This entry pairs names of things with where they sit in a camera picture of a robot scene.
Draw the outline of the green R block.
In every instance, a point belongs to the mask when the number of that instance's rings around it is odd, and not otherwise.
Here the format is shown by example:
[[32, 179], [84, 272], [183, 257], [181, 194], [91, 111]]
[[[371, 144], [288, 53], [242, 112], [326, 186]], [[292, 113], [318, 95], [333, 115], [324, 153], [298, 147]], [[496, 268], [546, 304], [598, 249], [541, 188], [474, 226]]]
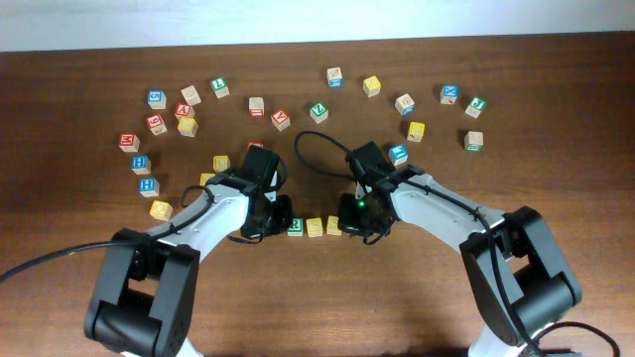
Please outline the green R block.
[[302, 217], [294, 217], [291, 225], [289, 226], [287, 233], [289, 236], [303, 236], [304, 235], [304, 219]]

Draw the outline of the yellow S block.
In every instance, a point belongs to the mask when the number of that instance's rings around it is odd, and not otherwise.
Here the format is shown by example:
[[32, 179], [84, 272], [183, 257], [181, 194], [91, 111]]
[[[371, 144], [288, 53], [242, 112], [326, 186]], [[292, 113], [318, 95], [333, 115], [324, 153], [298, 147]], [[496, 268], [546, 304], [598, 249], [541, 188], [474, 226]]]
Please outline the yellow S block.
[[338, 228], [338, 217], [330, 215], [326, 223], [326, 233], [328, 235], [340, 236], [342, 231]]
[[307, 220], [307, 233], [311, 238], [323, 235], [322, 220], [320, 217]]

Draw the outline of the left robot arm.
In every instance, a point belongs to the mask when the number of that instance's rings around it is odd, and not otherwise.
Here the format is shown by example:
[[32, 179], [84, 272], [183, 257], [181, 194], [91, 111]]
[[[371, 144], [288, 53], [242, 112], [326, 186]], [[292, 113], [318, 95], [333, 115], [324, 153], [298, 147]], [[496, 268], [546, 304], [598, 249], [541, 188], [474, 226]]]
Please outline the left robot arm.
[[83, 323], [85, 336], [124, 356], [195, 356], [188, 338], [200, 262], [223, 239], [258, 244], [287, 231], [287, 168], [252, 146], [243, 165], [194, 187], [198, 198], [146, 232], [122, 229], [107, 249]]

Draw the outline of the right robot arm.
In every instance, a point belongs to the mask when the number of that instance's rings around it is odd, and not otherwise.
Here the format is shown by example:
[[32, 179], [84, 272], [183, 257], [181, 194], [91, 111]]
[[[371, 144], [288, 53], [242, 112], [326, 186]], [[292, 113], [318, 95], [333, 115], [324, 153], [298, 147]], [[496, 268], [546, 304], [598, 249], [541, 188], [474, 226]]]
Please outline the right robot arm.
[[341, 231], [372, 245], [403, 221], [461, 255], [485, 322], [468, 355], [518, 356], [580, 303], [580, 285], [535, 209], [480, 205], [420, 168], [395, 168], [374, 142], [347, 152], [345, 160], [357, 188], [340, 200]]

